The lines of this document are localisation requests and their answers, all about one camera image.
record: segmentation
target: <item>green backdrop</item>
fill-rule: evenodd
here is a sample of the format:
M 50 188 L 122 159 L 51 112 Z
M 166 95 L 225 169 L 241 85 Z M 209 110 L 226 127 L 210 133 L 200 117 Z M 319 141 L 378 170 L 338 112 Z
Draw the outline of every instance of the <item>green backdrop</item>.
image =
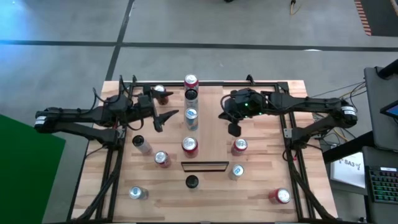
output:
M 42 223 L 65 140 L 0 115 L 1 223 Z

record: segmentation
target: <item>white can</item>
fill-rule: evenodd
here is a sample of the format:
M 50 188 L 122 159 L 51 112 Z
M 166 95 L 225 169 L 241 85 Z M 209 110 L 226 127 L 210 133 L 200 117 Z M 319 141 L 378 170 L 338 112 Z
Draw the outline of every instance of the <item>white can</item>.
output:
M 152 154 L 152 146 L 141 135 L 134 136 L 132 144 L 143 154 Z
M 229 178 L 231 180 L 238 180 L 243 175 L 244 169 L 242 165 L 236 164 L 231 172 L 229 172 Z

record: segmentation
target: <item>wooden table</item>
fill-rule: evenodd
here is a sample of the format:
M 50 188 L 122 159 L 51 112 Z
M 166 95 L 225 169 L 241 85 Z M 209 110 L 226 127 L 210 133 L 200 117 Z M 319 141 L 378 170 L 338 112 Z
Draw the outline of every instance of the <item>wooden table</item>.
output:
M 286 81 L 292 96 L 307 95 L 304 82 Z M 274 91 L 268 87 L 251 87 L 256 91 Z M 230 153 L 234 137 L 228 134 L 225 120 L 218 119 L 221 113 L 220 99 L 231 90 L 240 87 L 201 86 L 199 104 L 199 128 L 187 131 L 184 124 L 183 87 L 168 87 L 173 91 L 165 106 L 157 104 L 157 111 L 164 113 L 180 110 L 163 127 L 162 133 L 154 130 L 152 119 L 145 119 L 140 131 L 127 131 L 122 171 L 119 180 L 118 196 L 114 210 L 114 222 L 292 222 L 297 221 L 294 202 L 285 205 L 273 205 L 267 199 L 269 191 L 285 187 L 292 193 L 287 162 L 282 159 L 284 141 L 278 116 L 257 116 L 240 122 L 241 137 L 248 141 L 244 155 L 236 157 Z M 102 98 L 118 93 L 118 82 L 105 82 Z M 313 122 L 311 113 L 295 113 L 298 127 Z M 139 122 L 131 123 L 138 127 Z M 141 134 L 152 145 L 154 151 L 165 150 L 171 157 L 172 165 L 168 169 L 157 167 L 154 157 L 143 156 L 133 145 L 132 137 Z M 195 136 L 199 143 L 199 155 L 187 159 L 182 151 L 181 142 L 186 136 Z M 88 153 L 101 147 L 93 141 Z M 323 163 L 322 152 L 308 147 L 303 150 L 310 188 L 320 203 L 333 216 L 337 216 L 335 203 Z M 100 150 L 88 157 L 83 167 L 80 185 L 76 196 L 72 217 L 83 213 L 98 193 L 103 176 L 106 150 Z M 182 161 L 229 161 L 226 172 L 197 172 L 199 186 L 189 190 L 185 179 L 193 173 L 182 170 Z M 228 179 L 228 172 L 234 164 L 242 164 L 244 175 L 238 181 Z M 138 185 L 149 190 L 148 200 L 133 200 L 129 189 Z M 108 191 L 103 216 L 108 211 Z M 308 217 L 304 194 L 300 189 L 304 217 Z

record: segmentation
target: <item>concrete floor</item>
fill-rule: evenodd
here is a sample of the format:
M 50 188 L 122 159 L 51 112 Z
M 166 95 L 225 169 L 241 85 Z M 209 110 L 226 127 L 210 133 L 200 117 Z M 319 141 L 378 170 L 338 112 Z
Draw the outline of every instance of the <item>concrete floor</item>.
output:
M 115 42 L 128 0 L 2 0 L 0 40 Z M 398 47 L 398 38 L 363 32 L 353 0 L 290 1 L 136 0 L 124 42 L 173 42 L 339 47 Z M 48 106 L 89 107 L 91 87 L 100 91 L 114 47 L 0 45 L 0 113 L 32 125 Z M 360 82 L 363 69 L 384 66 L 392 52 L 301 50 L 157 49 L 123 47 L 113 80 L 305 80 L 308 95 Z M 325 95 L 340 96 L 343 91 Z M 366 95 L 354 99 L 355 135 L 371 129 Z M 66 219 L 87 141 L 69 134 L 43 222 Z M 364 216 L 360 195 L 333 190 L 339 217 Z

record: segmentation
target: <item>red soda can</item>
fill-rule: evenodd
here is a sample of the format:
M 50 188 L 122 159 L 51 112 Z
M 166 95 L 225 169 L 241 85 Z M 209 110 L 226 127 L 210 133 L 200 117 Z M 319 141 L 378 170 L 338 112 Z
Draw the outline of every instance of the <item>red soda can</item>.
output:
M 290 201 L 290 193 L 285 188 L 279 188 L 269 192 L 268 199 L 273 204 L 285 204 Z
M 190 90 L 190 89 L 199 91 L 199 80 L 198 80 L 197 76 L 194 74 L 189 74 L 189 75 L 185 76 L 184 86 L 185 86 L 185 91 Z
M 161 168 L 168 168 L 172 164 L 170 156 L 165 151 L 156 152 L 155 162 Z
M 231 153 L 240 156 L 248 148 L 248 142 L 244 139 L 237 139 L 232 143 Z
M 193 137 L 186 137 L 182 141 L 182 149 L 189 158 L 194 158 L 198 155 L 198 141 Z
M 164 86 L 162 86 L 162 85 L 157 85 L 157 86 L 155 86 L 155 90 L 156 90 L 156 91 L 165 92 L 165 91 L 166 91 L 166 88 L 165 88 Z M 156 99 L 156 100 L 157 100 L 157 102 L 158 102 L 160 105 L 166 105 L 166 104 L 169 102 L 169 97 L 166 96 L 166 97 L 162 97 L 162 98 Z

